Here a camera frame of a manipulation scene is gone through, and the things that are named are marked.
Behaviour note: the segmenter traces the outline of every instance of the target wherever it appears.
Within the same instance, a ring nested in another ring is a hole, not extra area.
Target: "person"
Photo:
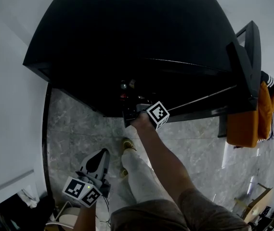
[[[128,175],[110,199],[112,231],[250,230],[240,217],[196,189],[186,168],[161,141],[146,113],[140,113],[131,125],[137,129],[152,168],[169,196],[155,181],[151,168],[137,155],[132,141],[125,139],[122,164]],[[83,207],[74,231],[94,230],[95,206]]]

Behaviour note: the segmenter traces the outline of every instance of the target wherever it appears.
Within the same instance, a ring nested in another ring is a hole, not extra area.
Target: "leg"
[[[245,204],[244,202],[242,202],[238,198],[234,198],[234,200],[238,203],[238,205],[244,207],[245,209],[250,209],[250,207],[247,204]]]
[[[155,181],[150,167],[143,161],[134,149],[126,149],[122,163],[128,171],[128,182],[137,203],[149,200],[171,198]]]
[[[260,184],[260,183],[258,183],[258,185],[261,186],[261,187],[263,187],[263,188],[265,188],[265,189],[269,189],[269,188],[267,188],[266,186],[263,186],[263,185]]]
[[[110,199],[110,215],[127,206],[135,205],[137,202],[130,190],[128,177],[126,176],[115,188]]]

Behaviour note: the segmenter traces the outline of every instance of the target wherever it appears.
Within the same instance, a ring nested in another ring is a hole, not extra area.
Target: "gray tile floor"
[[[67,177],[76,176],[74,172],[83,158],[98,149],[109,149],[108,179],[112,185],[119,181],[119,148],[123,137],[134,141],[138,154],[150,165],[135,129],[125,129],[122,118],[103,117],[53,89],[48,119],[49,174],[58,205],[67,200],[61,194]],[[219,119],[214,117],[167,123],[158,133],[183,162],[196,187],[210,200],[235,211],[235,197],[248,202],[263,191],[254,185],[252,193],[247,195],[252,176],[257,176],[257,182],[274,187],[274,140],[261,142],[255,149],[233,149],[225,139],[217,138],[218,126]],[[98,202],[97,216],[108,220],[103,199]],[[102,223],[101,230],[105,229],[106,224]]]

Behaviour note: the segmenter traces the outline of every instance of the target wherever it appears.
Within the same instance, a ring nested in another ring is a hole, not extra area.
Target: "forearm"
[[[195,188],[181,161],[161,141],[154,127],[137,129],[159,181],[177,203],[180,194],[189,188]]]
[[[96,203],[91,208],[81,207],[73,231],[95,231]]]

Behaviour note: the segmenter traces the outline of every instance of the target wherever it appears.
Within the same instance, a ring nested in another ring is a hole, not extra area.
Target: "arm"
[[[73,231],[95,231],[96,203],[87,208],[82,206]]]
[[[186,168],[163,144],[146,113],[141,113],[131,125],[137,129],[153,170],[184,214],[190,230],[250,230],[240,217],[214,204],[195,188]]]
[[[168,194],[178,203],[179,196],[187,189],[195,189],[181,161],[161,141],[146,113],[132,121],[146,150],[159,181]]]

